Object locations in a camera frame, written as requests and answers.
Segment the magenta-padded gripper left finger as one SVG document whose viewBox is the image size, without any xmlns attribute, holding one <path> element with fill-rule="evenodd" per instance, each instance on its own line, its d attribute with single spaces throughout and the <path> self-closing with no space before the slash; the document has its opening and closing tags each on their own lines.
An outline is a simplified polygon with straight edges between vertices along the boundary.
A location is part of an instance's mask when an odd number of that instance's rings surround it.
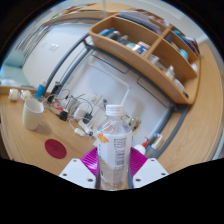
<svg viewBox="0 0 224 224">
<path fill-rule="evenodd" d="M 99 189 L 97 149 L 91 149 L 80 159 L 73 158 L 62 170 L 60 177 L 84 188 Z"/>
</svg>

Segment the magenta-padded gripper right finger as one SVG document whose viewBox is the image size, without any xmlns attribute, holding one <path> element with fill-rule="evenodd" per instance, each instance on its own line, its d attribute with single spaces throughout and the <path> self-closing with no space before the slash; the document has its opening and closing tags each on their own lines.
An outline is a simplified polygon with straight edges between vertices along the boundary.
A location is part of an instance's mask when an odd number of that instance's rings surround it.
<svg viewBox="0 0 224 224">
<path fill-rule="evenodd" d="M 128 187 L 141 188 L 168 175 L 156 158 L 147 159 L 135 148 L 130 151 Z"/>
</svg>

